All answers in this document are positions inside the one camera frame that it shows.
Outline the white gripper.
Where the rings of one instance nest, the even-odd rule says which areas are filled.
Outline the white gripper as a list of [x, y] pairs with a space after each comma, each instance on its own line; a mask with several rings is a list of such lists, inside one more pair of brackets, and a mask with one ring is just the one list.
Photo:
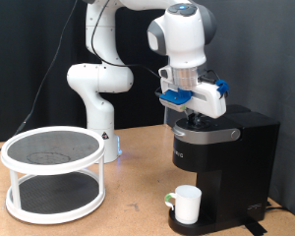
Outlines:
[[159, 70], [162, 105], [178, 112], [192, 110], [189, 125], [204, 127], [203, 115], [218, 118], [226, 112], [227, 82], [211, 79], [205, 66], [175, 69], [165, 66]]

